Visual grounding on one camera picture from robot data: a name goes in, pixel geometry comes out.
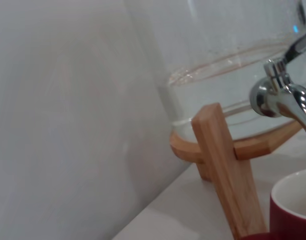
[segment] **wooden stand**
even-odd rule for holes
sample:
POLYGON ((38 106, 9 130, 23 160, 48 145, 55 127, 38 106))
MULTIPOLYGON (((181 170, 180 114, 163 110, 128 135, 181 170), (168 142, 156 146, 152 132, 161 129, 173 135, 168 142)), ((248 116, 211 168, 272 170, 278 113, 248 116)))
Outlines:
POLYGON ((176 156, 197 164, 202 179, 214 183, 234 239, 266 232, 249 159, 271 153, 301 126, 292 122, 234 142, 221 106, 215 103, 196 114, 192 127, 198 143, 172 133, 170 145, 176 156))

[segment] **red mug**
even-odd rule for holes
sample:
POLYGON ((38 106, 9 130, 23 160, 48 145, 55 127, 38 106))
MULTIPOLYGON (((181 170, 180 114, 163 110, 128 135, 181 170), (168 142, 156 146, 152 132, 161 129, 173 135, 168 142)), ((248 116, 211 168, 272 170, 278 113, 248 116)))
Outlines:
POLYGON ((242 240, 306 240, 306 170, 276 183, 271 192, 270 232, 242 240))

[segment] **glass beverage dispenser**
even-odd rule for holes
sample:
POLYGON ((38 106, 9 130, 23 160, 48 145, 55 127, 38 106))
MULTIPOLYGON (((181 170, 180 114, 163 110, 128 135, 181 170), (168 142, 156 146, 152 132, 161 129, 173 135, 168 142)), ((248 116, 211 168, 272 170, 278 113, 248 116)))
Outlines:
MULTIPOLYGON (((305 0, 125 0, 161 101, 177 134, 195 142, 192 117, 220 103, 233 139, 292 121, 255 113, 263 65, 306 32, 305 0)), ((306 87, 306 53, 288 66, 306 87)))

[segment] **chrome faucet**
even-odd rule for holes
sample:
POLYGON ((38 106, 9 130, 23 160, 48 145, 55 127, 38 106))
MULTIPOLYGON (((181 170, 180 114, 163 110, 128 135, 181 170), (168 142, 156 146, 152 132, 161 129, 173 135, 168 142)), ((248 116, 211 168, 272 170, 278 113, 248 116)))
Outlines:
POLYGON ((306 88, 293 83, 286 71, 286 65, 305 51, 306 34, 295 41, 282 57, 268 60, 264 65, 267 77, 252 88, 250 102, 258 114, 293 118, 306 131, 306 88))

